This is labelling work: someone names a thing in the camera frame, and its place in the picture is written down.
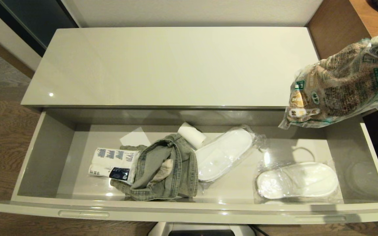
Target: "drawer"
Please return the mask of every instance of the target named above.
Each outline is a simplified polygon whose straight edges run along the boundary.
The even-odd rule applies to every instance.
[[[0,212],[121,221],[231,224],[323,224],[378,221],[378,161],[360,117],[320,129],[277,127],[282,110],[47,108],[40,117],[10,201]],[[193,198],[136,202],[87,174],[97,147],[119,148],[142,127],[154,142],[184,121],[210,138],[240,124],[267,136],[249,157]],[[336,200],[266,201],[252,186],[258,160],[327,162],[336,170]]]

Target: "toilet paper roll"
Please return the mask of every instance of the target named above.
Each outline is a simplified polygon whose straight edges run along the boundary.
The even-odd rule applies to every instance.
[[[184,137],[186,141],[188,141],[196,149],[201,148],[202,143],[207,138],[203,133],[186,122],[180,126],[177,133]]]

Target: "white slipper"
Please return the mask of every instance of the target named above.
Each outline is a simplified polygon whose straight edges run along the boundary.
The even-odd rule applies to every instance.
[[[326,197],[338,188],[336,173],[327,165],[304,162],[261,173],[258,192],[268,199]]]
[[[252,143],[252,134],[238,128],[226,132],[214,142],[195,151],[199,181],[211,182],[225,174]]]

